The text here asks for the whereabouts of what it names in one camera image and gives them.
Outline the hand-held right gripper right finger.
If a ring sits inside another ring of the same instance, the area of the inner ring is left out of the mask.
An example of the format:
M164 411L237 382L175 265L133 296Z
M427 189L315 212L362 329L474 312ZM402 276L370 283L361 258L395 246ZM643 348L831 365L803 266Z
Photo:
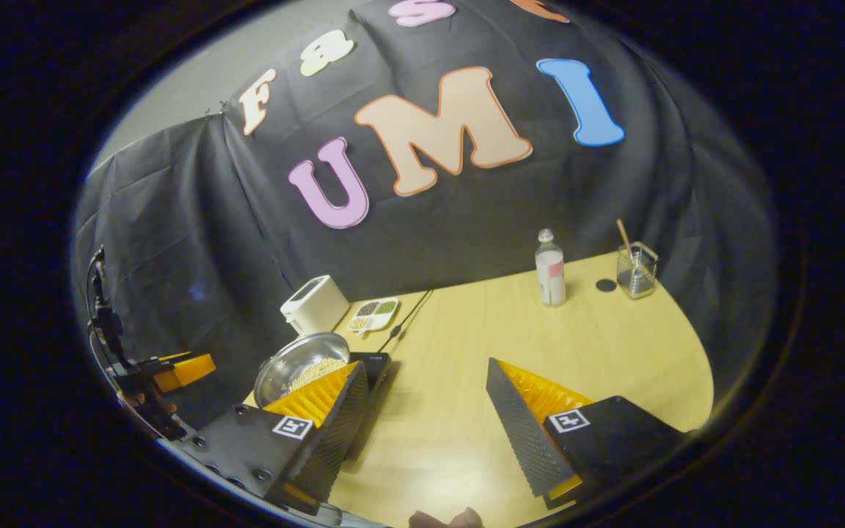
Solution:
M687 440L625 397L593 401L493 357L486 391L531 494L549 509L620 488Z

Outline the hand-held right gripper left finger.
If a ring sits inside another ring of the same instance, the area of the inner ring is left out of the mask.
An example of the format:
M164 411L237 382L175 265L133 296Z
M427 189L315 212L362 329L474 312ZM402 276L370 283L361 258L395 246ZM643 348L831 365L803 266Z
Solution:
M188 454L248 494L314 515L331 496L369 394L365 363L353 362L265 408L229 408L188 438Z

